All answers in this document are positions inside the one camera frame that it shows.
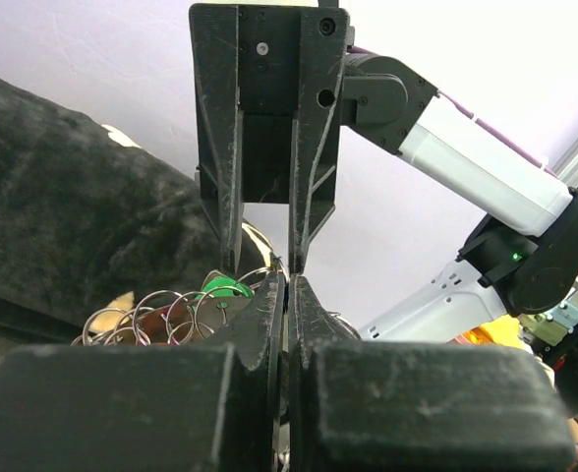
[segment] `screw hole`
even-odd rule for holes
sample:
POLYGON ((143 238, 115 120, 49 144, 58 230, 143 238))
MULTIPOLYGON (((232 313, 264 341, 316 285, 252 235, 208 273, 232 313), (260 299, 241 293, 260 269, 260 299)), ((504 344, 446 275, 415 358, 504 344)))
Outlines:
POLYGON ((332 18, 324 18, 319 22, 319 32, 324 36, 330 36, 335 32, 336 24, 332 18))
POLYGON ((323 108, 328 108, 334 102, 335 102, 335 94, 331 90, 325 88, 320 93, 318 93, 319 106, 323 108))

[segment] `dark fabric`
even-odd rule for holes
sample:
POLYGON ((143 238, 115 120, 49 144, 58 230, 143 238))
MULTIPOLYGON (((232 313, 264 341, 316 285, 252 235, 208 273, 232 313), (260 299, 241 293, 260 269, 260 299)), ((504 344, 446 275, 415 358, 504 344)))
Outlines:
POLYGON ((23 335, 21 339, 31 339, 32 342, 47 339, 47 342, 68 343, 82 332, 78 326, 2 299, 0 299, 0 328, 19 331, 23 335))
MULTIPOLYGON (((0 299, 82 325, 129 291, 199 289, 218 261, 191 178, 0 80, 0 299)), ((259 266, 244 233, 240 273, 259 266)))

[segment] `yellow object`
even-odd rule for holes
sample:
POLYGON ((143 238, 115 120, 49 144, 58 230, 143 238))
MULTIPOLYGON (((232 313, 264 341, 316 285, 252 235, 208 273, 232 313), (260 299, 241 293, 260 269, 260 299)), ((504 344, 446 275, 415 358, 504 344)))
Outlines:
POLYGON ((465 332, 464 337, 473 344, 500 344, 522 349, 523 341, 518 337, 518 332, 518 320, 504 315, 491 323, 482 324, 465 332))
POLYGON ((110 303, 108 303, 105 308, 117 309, 111 312, 103 312, 99 314, 94 322, 90 325, 90 331, 92 332, 105 332, 110 329, 114 329, 119 320, 123 317, 123 314, 118 310, 123 310, 129 312, 134 307, 134 292, 128 292, 120 297, 115 298, 110 303))

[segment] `metal key ring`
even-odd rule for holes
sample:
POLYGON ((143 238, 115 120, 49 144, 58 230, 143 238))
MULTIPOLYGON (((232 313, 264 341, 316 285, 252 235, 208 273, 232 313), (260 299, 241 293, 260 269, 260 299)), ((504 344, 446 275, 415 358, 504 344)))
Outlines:
POLYGON ((348 322, 348 320, 343 318, 341 314, 331 312, 329 312, 328 314, 331 315, 334 319, 338 320, 339 324, 342 325, 342 327, 346 329, 355 339, 361 339, 361 334, 359 334, 359 332, 355 329, 355 327, 352 326, 350 322, 348 322))
MULTIPOLYGON (((176 331, 177 331, 178 329, 180 329, 182 326, 192 325, 192 324, 193 324, 193 322, 183 322, 182 324, 178 324, 177 326, 175 326, 175 327, 173 328, 173 331, 171 331, 171 335, 170 335, 169 338, 167 339, 167 344, 174 343, 174 344, 176 344, 177 346, 180 346, 180 345, 182 345, 182 344, 185 344, 185 343, 189 342, 189 341, 191 340, 191 338, 193 337, 193 333, 194 333, 194 329, 193 329, 192 326, 191 326, 191 329, 189 329, 189 332, 187 332, 187 335, 186 335, 186 336, 184 337, 184 339, 182 339, 181 341, 177 341, 177 340, 175 339, 175 337, 173 337, 173 336, 175 335, 176 331)), ((212 329, 212 328, 211 328, 210 326, 208 326, 207 324, 199 323, 199 325, 205 327, 208 331, 210 331, 210 335, 213 335, 213 334, 214 334, 214 329, 212 329)), ((203 337, 204 339, 207 339, 207 336, 204 336, 201 332, 200 332, 200 336, 203 337)))
POLYGON ((98 344, 100 341, 105 339, 105 337, 107 337, 107 335, 110 334, 110 332, 112 332, 112 329, 108 329, 107 331, 96 334, 95 336, 92 337, 92 344, 98 344))
POLYGON ((171 333, 169 334, 169 337, 167 338, 167 344, 175 344, 176 346, 179 346, 180 344, 184 344, 184 343, 188 342, 189 339, 191 339, 192 337, 193 337, 193 322, 183 322, 181 324, 178 324, 177 326, 175 326, 171 330, 171 333), (184 339, 182 339, 182 341, 177 341, 175 339, 175 337, 173 337, 173 336, 178 331, 178 329, 180 329, 182 326, 186 326, 186 325, 191 325, 189 332, 187 332, 187 335, 184 336, 184 339))
POLYGON ((252 275, 257 275, 258 273, 269 273, 269 272, 271 272, 269 267, 255 268, 254 270, 250 270, 248 273, 243 275, 239 280, 237 280, 237 282, 243 282, 246 278, 248 278, 252 275))
POLYGON ((166 316, 164 317, 164 324, 165 324, 165 329, 166 329, 166 331, 167 331, 167 335, 171 335, 171 331, 173 330, 173 329, 171 328, 171 324, 169 323, 169 318, 171 317, 171 312, 173 311, 173 309, 175 308, 175 306, 176 306, 178 303, 180 303, 182 300, 185 300, 185 301, 188 303, 188 302, 189 302, 189 299, 188 299, 187 297, 197 296, 197 295, 203 295, 204 293, 205 293, 205 292, 196 292, 196 291, 187 292, 187 293, 185 293, 184 295, 180 295, 180 296, 175 300, 175 302, 173 302, 173 303, 171 304, 171 306, 169 307, 169 310, 167 310, 166 316))
MULTIPOLYGON (((248 294, 242 290, 241 288, 237 287, 237 286, 230 286, 230 285, 221 285, 219 287, 214 287, 211 288, 210 290, 208 290, 207 292, 205 292, 202 297, 200 298, 200 300, 198 300, 198 303, 196 304, 195 308, 193 309, 193 327, 194 329, 200 334, 201 337, 203 337, 204 339, 206 339, 206 336, 204 336, 202 334, 202 332, 200 331, 200 326, 198 323, 198 313, 200 311, 200 306, 202 305, 203 300, 208 297, 208 298, 214 298, 212 297, 212 292, 216 292, 217 290, 233 290, 235 292, 239 292, 241 295, 243 295, 244 297, 247 297, 248 294)), ((220 307, 220 310, 223 313, 223 318, 224 318, 224 324, 227 323, 227 315, 225 313, 225 310, 223 309, 223 307, 220 307)))
POLYGON ((136 306, 136 308, 134 309, 134 312, 132 313, 132 316, 130 317, 130 321, 132 323, 132 330, 134 331, 134 336, 136 337, 136 339, 141 340, 140 335, 139 335, 139 332, 141 331, 141 329, 139 328, 138 316, 139 316, 139 311, 141 310, 141 307, 143 306, 143 303, 146 303, 148 300, 151 300, 152 298, 155 298, 158 295, 163 295, 165 293, 174 295, 176 298, 182 296, 182 294, 180 294, 178 292, 174 292, 173 290, 158 290, 156 292, 150 293, 147 296, 145 296, 139 302, 139 304, 136 306))
MULTIPOLYGON (((122 324, 125 322, 125 320, 129 320, 130 322, 132 321, 132 314, 134 313, 134 308, 128 312, 125 313, 125 315, 123 315, 121 317, 121 319, 117 322, 116 325, 114 325, 114 328, 112 330, 116 331, 118 329, 121 329, 125 326, 122 326, 122 324)), ((154 309, 152 307, 141 307, 139 309, 139 311, 144 311, 144 312, 152 312, 154 309)), ((140 316, 138 317, 138 321, 143 320, 145 317, 144 316, 140 316)))
MULTIPOLYGON (((108 335, 108 337, 105 339, 105 341, 103 341, 103 345, 109 346, 110 341, 115 341, 115 337, 123 331, 134 331, 134 329, 131 326, 123 326, 123 327, 120 327, 116 330, 112 330, 112 332, 108 335)), ((139 333, 142 336, 144 336, 144 340, 146 342, 146 345, 150 345, 151 339, 149 339, 149 336, 147 336, 144 331, 139 331, 139 333)), ((112 345, 117 345, 118 343, 119 343, 118 341, 115 341, 115 342, 112 342, 112 345)))
POLYGON ((125 310, 122 310, 120 308, 102 308, 101 310, 97 310, 92 315, 90 315, 86 320, 86 322, 84 323, 84 329, 82 329, 82 344, 84 346, 90 346, 92 344, 92 339, 88 335, 88 332, 90 330, 90 327, 94 323, 94 320, 96 320, 96 317, 98 317, 102 313, 107 312, 118 312, 125 315, 125 310))

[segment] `black plastic part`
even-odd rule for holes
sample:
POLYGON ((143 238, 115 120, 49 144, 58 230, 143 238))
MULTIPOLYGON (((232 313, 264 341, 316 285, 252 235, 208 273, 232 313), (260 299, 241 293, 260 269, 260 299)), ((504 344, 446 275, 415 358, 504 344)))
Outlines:
POLYGON ((271 272, 248 307, 227 326, 205 341, 208 346, 232 343, 246 369, 247 381, 240 392, 252 412, 247 428, 255 441, 244 449, 256 470, 275 470, 281 399, 282 317, 286 281, 271 272))
POLYGON ((189 12, 195 65, 202 207, 219 236, 221 268, 235 273, 241 252, 242 130, 239 109, 239 9, 193 5, 189 12))
POLYGON ((235 470, 254 434, 246 383, 231 346, 15 351, 0 366, 0 471, 235 470))
POLYGON ((299 470, 559 472, 575 456, 549 378, 517 349, 324 344, 302 387, 299 470))
POLYGON ((402 62, 376 54, 349 54, 348 68, 365 74, 344 81, 343 124, 368 141, 398 154, 437 87, 402 62))
POLYGON ((487 216, 459 251, 492 286, 513 316, 541 313, 561 302, 578 274, 578 190, 540 237, 524 236, 487 216))
MULTIPOLYGON (((291 425, 291 470, 313 470, 309 461, 315 453, 313 428, 308 424, 314 398, 305 385, 314 346, 331 339, 350 339, 352 335, 319 303, 309 281, 293 275, 289 284, 287 309, 289 337, 289 423, 291 425)), ((356 408, 363 408, 361 403, 356 408)))
POLYGON ((244 203, 290 205, 289 268, 334 210, 348 15, 336 8, 191 7, 200 185, 234 272, 244 203))

